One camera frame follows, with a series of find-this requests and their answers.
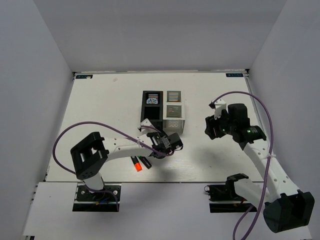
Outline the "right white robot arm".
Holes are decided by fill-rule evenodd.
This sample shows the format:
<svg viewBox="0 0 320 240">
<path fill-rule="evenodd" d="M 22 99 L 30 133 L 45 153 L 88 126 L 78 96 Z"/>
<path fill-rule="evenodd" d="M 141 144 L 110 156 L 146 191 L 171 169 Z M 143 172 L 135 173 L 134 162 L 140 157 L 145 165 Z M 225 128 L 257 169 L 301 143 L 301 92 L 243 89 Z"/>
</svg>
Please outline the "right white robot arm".
<svg viewBox="0 0 320 240">
<path fill-rule="evenodd" d="M 259 126 L 251 125 L 247 107 L 243 103 L 227 105 L 222 99 L 209 106 L 214 114 L 205 119 L 205 134 L 212 140 L 232 136 L 266 182 L 261 208 L 268 228 L 279 233 L 307 226 L 315 205 L 313 195 L 302 192 L 269 154 L 267 137 Z"/>
</svg>

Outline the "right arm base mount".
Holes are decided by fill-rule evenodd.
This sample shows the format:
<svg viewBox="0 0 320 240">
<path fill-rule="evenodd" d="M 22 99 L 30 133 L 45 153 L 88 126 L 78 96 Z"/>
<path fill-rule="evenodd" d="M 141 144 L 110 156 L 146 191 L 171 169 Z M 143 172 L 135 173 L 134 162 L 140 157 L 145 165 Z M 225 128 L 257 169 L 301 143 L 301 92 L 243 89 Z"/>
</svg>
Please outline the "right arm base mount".
<svg viewBox="0 0 320 240">
<path fill-rule="evenodd" d="M 224 184 L 206 185 L 203 190 L 209 196 L 210 213 L 256 212 L 257 209 L 235 191 L 234 183 L 247 179 L 247 175 L 238 173 L 228 176 Z"/>
</svg>

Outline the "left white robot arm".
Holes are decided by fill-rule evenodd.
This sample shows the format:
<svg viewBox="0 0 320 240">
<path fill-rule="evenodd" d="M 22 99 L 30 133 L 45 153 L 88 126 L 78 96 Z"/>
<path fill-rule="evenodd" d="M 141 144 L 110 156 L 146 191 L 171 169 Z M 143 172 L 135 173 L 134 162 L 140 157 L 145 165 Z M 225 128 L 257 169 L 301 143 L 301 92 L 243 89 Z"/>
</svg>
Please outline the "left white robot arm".
<svg viewBox="0 0 320 240">
<path fill-rule="evenodd" d="M 149 132 L 138 137 L 104 138 L 96 131 L 76 144 L 70 154 L 76 178 L 86 185 L 90 196 L 99 200 L 106 193 L 100 174 L 106 162 L 138 156 L 162 159 L 182 148 L 178 133 Z"/>
</svg>

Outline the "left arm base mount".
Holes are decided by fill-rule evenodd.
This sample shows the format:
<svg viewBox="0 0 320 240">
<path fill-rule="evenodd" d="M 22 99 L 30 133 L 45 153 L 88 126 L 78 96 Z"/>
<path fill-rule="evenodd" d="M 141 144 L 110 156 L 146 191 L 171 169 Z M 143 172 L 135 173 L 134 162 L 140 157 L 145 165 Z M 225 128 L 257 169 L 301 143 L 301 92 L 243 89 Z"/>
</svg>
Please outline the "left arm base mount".
<svg viewBox="0 0 320 240">
<path fill-rule="evenodd" d="M 121 184 L 106 184 L 108 192 L 90 192 L 83 184 L 78 184 L 73 201 L 73 212 L 116 213 L 119 211 Z"/>
</svg>

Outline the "blue glue jar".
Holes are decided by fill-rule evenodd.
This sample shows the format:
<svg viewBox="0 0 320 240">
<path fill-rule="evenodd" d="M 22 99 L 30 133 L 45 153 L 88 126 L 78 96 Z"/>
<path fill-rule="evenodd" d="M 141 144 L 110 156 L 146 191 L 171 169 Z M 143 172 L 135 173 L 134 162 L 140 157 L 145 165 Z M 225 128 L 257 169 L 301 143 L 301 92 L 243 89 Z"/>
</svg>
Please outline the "blue glue jar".
<svg viewBox="0 0 320 240">
<path fill-rule="evenodd" d="M 158 105 L 159 104 L 159 99 L 157 97 L 149 97 L 146 100 L 147 105 Z"/>
</svg>

